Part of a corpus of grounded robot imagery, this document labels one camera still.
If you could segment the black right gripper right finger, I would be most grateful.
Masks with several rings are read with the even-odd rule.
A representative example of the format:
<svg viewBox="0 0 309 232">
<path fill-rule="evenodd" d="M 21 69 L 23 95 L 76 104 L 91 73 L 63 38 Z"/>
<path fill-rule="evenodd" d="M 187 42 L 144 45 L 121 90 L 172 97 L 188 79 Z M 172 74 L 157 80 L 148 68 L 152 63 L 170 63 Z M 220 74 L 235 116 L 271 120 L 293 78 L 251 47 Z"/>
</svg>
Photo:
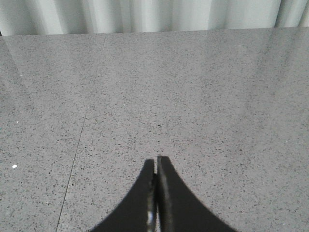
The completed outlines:
<svg viewBox="0 0 309 232">
<path fill-rule="evenodd" d="M 162 232 L 233 232 L 192 193 L 167 156 L 157 158 L 157 193 Z"/>
</svg>

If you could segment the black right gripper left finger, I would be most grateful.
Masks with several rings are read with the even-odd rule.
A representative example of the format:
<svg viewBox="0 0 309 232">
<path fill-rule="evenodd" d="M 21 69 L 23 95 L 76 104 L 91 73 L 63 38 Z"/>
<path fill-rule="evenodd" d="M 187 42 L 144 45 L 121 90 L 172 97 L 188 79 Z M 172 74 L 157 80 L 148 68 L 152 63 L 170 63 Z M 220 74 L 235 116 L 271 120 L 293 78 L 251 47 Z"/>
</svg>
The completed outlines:
<svg viewBox="0 0 309 232">
<path fill-rule="evenodd" d="M 156 225 L 156 174 L 147 159 L 134 185 L 93 232 L 153 232 Z"/>
</svg>

